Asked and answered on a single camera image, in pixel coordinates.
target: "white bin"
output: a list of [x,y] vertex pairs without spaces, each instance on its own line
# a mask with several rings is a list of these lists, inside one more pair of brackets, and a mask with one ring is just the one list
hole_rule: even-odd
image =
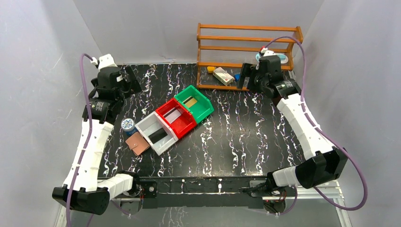
[[[138,122],[135,127],[159,156],[178,141],[178,137],[174,134],[173,130],[156,112],[150,113],[142,121]],[[167,136],[153,144],[149,136],[161,128],[166,131]]]

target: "blue can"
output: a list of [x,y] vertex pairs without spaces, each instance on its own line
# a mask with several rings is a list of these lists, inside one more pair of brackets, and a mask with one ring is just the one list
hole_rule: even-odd
[[122,130],[128,135],[132,136],[134,133],[136,133],[138,130],[135,128],[135,122],[131,118],[125,118],[121,122],[121,128]]

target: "green bin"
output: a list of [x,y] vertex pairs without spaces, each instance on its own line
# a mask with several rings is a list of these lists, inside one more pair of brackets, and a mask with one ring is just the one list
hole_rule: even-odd
[[[196,103],[191,107],[187,107],[184,103],[189,97],[193,97],[196,100]],[[175,95],[174,98],[192,114],[197,124],[214,111],[210,100],[192,85]]]

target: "marble tabletop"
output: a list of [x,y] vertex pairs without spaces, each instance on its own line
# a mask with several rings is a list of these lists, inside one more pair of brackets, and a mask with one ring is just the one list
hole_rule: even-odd
[[108,139],[99,177],[121,170],[140,176],[256,176],[304,159],[284,115],[261,94],[200,89],[215,111],[158,156],[151,148],[140,156],[129,150],[121,120],[139,122],[189,85],[196,85],[196,64],[128,65],[144,90],[126,100]]

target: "white wall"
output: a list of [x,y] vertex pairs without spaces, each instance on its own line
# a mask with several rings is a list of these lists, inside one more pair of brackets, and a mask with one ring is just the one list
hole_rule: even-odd
[[195,62],[198,23],[301,26],[323,0],[74,0],[102,53],[118,63]]
[[0,1],[0,226],[54,225],[52,189],[73,161],[85,106],[82,52],[100,55],[72,0]]
[[[367,178],[366,206],[349,212],[354,227],[400,225],[400,37],[400,1],[326,0],[304,38],[306,102]],[[301,52],[295,66],[300,80]],[[346,205],[357,205],[362,185],[349,162],[340,184]]]

